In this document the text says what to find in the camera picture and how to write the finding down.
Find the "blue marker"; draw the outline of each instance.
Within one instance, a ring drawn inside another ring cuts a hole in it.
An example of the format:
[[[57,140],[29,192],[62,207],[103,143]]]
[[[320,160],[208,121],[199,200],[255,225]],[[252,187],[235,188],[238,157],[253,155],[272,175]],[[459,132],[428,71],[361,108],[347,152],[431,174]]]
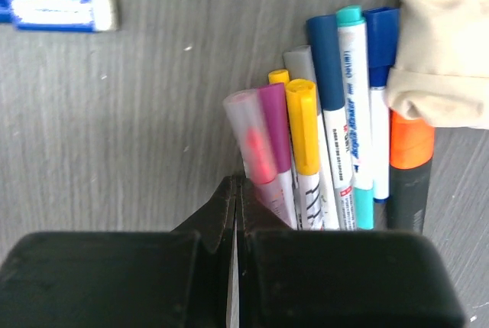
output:
[[[387,104],[387,77],[396,61],[399,36],[399,9],[376,8],[364,11],[367,22],[368,67],[374,166],[374,201],[389,198],[390,111]]]
[[[358,5],[336,12],[350,134],[355,209],[360,229],[374,228],[374,175],[367,62],[367,31]]]
[[[307,21],[307,29],[313,52],[319,101],[325,120],[339,224],[343,230],[356,230],[355,204],[351,185],[353,173],[348,145],[348,125],[336,16],[311,18]]]
[[[116,7],[115,0],[0,0],[0,23],[26,31],[114,31]]]

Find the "gray table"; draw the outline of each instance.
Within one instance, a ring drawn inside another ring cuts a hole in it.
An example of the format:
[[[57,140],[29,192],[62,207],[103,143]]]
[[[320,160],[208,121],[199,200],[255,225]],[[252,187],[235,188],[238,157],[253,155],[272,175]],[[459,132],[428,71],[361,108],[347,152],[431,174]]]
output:
[[[121,0],[117,33],[1,26],[0,258],[36,230],[183,221],[241,167],[222,99],[351,3],[397,0]],[[489,326],[488,136],[437,131],[426,219],[474,327]]]

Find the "beige cloth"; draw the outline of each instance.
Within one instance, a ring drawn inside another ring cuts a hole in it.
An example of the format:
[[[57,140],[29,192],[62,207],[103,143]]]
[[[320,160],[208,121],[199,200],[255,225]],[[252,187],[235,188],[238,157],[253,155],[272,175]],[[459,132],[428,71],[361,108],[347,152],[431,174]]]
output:
[[[401,0],[388,102],[435,127],[489,129],[489,0]]]

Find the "orange and black marker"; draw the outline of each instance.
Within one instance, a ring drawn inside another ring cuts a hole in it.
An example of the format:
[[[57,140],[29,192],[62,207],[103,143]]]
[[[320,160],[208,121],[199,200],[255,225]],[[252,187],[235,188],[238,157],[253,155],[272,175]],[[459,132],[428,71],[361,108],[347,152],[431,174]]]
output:
[[[392,112],[387,227],[423,232],[435,129]]]

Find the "yellow cap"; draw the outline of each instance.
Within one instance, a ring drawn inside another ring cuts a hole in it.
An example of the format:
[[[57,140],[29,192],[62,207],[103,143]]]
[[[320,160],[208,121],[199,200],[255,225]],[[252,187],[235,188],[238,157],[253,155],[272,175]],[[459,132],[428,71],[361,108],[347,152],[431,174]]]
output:
[[[319,172],[316,84],[292,80],[285,91],[297,171],[302,175],[314,175]]]
[[[283,83],[287,85],[290,82],[288,70],[273,70],[268,74],[268,82],[270,85],[274,83]]]

